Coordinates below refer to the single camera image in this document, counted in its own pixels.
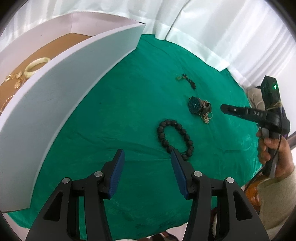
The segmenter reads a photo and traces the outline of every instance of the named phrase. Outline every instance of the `black beaded bracelet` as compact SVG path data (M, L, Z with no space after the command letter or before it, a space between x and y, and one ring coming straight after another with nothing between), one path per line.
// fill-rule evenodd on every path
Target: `black beaded bracelet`
M187 131L183 129L181 124L178 124L176 120L165 120L160 122L159 127L157 128L158 139L161 142L161 145L166 148L167 152L170 154L172 150L175 148L170 145L168 140L165 139L164 129L167 126L173 126L175 129L183 136L188 149L185 154L182 155L184 161L187 161L189 157L192 156L193 148L193 141L190 140L190 136L187 134Z

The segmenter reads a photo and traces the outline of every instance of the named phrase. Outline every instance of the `green fabric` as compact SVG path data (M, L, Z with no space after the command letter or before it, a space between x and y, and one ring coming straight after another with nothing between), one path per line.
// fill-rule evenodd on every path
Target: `green fabric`
M183 73L195 82L196 90L186 80L176 80ZM209 124L190 114L191 96L212 104ZM184 224L191 201L179 192L156 128L165 119L177 120L194 142L189 161L195 170L221 180L231 176L243 185L260 167L257 127L223 114L222 103L249 105L227 70L218 72L178 45L142 35L137 49L100 80L58 134L40 170L31 207L9 215L29 228L62 178L86 178L122 148L126 162L118 190L105 201L113 239L137 239ZM172 127L165 134L175 148L186 149ZM80 224L85 239L83 218Z

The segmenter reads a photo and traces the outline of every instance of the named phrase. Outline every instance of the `white bangle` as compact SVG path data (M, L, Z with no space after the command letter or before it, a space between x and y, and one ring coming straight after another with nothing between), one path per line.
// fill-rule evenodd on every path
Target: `white bangle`
M25 68L25 76L30 78L33 74L35 74L38 70L29 72L33 67L35 67L38 64L41 63L48 63L50 61L50 58L39 58L37 60L34 60L32 63L30 63L26 68Z

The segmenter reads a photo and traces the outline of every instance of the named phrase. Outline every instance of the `silver screw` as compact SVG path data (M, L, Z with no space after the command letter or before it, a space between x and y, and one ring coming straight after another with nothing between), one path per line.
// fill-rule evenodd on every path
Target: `silver screw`
M232 177L226 178L226 181L229 183L234 183L234 179Z
M68 177L65 177L63 180L62 180L62 183L66 184L70 181L70 178Z
M193 175L196 176L196 177L201 177L202 176L202 173L200 171L195 171L193 173Z
M94 173L95 177L101 177L103 173L101 171L97 171Z

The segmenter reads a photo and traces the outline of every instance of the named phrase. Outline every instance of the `hand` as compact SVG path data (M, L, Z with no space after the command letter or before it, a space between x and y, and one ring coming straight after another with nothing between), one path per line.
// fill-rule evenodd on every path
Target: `hand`
M271 159L270 154L267 152L267 148L277 150L279 145L278 139L264 138L262 132L259 130L256 133L259 137L258 140L258 158L261 164L265 164ZM292 159L292 153L288 141L282 137L281 145L279 147L279 159L276 167L275 177L284 179L289 176L294 170L294 163Z

